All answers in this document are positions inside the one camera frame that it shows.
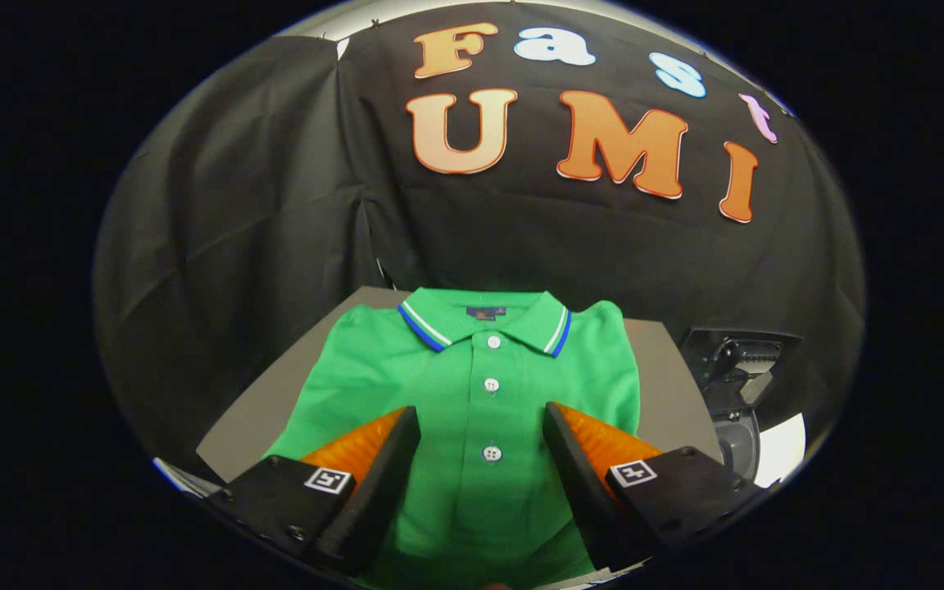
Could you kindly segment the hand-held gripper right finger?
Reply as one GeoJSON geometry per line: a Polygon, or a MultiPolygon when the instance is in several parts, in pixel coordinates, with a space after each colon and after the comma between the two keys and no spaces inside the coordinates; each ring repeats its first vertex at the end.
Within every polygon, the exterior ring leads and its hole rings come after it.
{"type": "Polygon", "coordinates": [[[765,487],[693,446],[663,452],[559,402],[542,433],[593,566],[669,559],[758,507],[765,487]]]}

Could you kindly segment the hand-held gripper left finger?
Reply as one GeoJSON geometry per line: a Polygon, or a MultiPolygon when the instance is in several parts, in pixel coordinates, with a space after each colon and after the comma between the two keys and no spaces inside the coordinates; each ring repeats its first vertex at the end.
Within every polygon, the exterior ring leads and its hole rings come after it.
{"type": "Polygon", "coordinates": [[[300,460],[268,456],[209,494],[206,506],[300,564],[364,574],[403,500],[419,443],[416,409],[397,408],[300,460]]]}

